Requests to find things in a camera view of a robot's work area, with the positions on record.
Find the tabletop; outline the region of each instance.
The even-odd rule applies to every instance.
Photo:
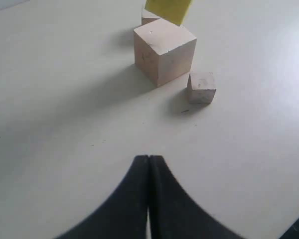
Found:
[[[134,66],[143,1],[30,0],[0,11],[0,239],[49,239],[94,211],[138,154],[249,239],[299,217],[299,0],[200,0],[188,74],[155,89]]]

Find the beige block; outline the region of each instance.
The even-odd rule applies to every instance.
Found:
[[[213,73],[190,73],[187,84],[187,93],[190,103],[210,104],[213,101],[216,93]]]
[[[185,27],[158,19],[134,30],[135,64],[160,87],[190,70],[196,42]]]
[[[157,19],[160,19],[160,17],[156,16],[154,13],[151,13],[150,11],[147,11],[143,6],[143,8],[142,8],[142,26],[145,24],[148,24],[152,21],[155,21]]]

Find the yellow sponge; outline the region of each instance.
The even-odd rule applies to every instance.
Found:
[[[192,0],[147,0],[145,9],[176,25],[181,25]]]

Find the wooden block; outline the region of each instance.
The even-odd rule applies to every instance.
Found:
[[[181,25],[192,0],[147,0],[145,9],[170,21]]]
[[[160,87],[190,70],[196,42],[185,27],[158,19],[134,30],[135,64]]]
[[[160,17],[156,16],[155,14],[151,13],[150,11],[147,11],[144,7],[142,8],[142,26],[145,24],[148,24],[152,21],[155,21],[157,19],[160,19]]]
[[[216,93],[213,73],[190,73],[187,92],[189,102],[193,104],[210,104]]]

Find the yellow block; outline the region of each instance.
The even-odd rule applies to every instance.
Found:
[[[176,25],[181,25],[191,0],[147,0],[145,9]]]

